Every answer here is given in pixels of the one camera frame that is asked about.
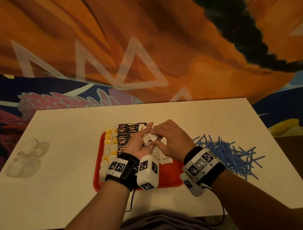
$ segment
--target left hand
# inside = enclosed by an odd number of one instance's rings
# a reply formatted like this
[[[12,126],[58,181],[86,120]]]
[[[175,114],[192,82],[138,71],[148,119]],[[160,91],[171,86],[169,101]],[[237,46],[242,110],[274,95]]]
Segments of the left hand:
[[[137,157],[139,160],[145,156],[152,153],[155,145],[151,144],[149,146],[144,146],[143,136],[148,134],[152,130],[153,122],[147,124],[147,128],[135,133],[128,141],[123,152],[129,153]]]

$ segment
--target plastic tray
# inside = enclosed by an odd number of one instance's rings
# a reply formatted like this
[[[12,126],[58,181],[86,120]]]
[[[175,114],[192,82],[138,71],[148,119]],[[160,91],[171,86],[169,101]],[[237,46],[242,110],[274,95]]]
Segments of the plastic tray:
[[[99,150],[97,155],[93,186],[96,192],[100,190],[104,183],[99,183],[100,163],[103,157],[105,132],[101,135]],[[180,175],[183,173],[184,164],[173,160],[171,164],[159,164],[159,186],[158,188],[177,187],[183,184]]]

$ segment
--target pile of blue sticks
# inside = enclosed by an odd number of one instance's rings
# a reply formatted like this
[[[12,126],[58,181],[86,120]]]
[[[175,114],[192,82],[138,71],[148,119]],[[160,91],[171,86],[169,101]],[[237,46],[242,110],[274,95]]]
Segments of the pile of blue sticks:
[[[256,152],[254,152],[254,149],[256,147],[253,147],[248,151],[244,151],[241,147],[239,147],[240,150],[236,150],[236,148],[233,146],[235,142],[228,143],[220,139],[220,137],[218,138],[218,141],[213,142],[211,136],[208,136],[210,139],[209,141],[207,140],[205,134],[202,137],[199,136],[194,138],[193,141],[198,139],[196,142],[197,146],[208,148],[221,160],[221,162],[228,170],[237,175],[239,174],[240,176],[245,177],[246,181],[247,175],[251,175],[257,180],[259,179],[251,172],[251,169],[254,168],[254,166],[252,166],[252,163],[255,162],[257,166],[263,168],[257,162],[257,160],[260,160],[265,156],[254,159],[253,155],[256,154]]]

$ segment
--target tabletop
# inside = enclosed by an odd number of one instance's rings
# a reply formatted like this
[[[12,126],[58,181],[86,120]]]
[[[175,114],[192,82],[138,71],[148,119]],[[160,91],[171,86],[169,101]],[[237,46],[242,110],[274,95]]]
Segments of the tabletop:
[[[172,119],[195,138],[203,134],[250,149],[266,157],[255,167],[257,186],[290,208],[303,207],[303,181],[244,98],[138,104],[37,111],[0,173],[1,229],[64,228],[96,194],[93,176],[100,136],[119,123],[160,124]],[[39,158],[38,171],[28,178],[7,176],[20,143],[36,138],[49,143]],[[124,219],[157,209],[189,216],[221,215],[216,196],[206,191],[193,197],[185,185],[136,191],[133,207]]]

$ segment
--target painted wall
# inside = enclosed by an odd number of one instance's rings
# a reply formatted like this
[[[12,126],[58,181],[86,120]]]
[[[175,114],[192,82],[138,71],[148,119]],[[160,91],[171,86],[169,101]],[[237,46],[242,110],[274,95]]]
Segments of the painted wall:
[[[41,109],[246,97],[274,136],[302,135],[303,2],[212,2],[0,1],[0,125],[22,129]],[[20,137],[9,132],[2,158]]]

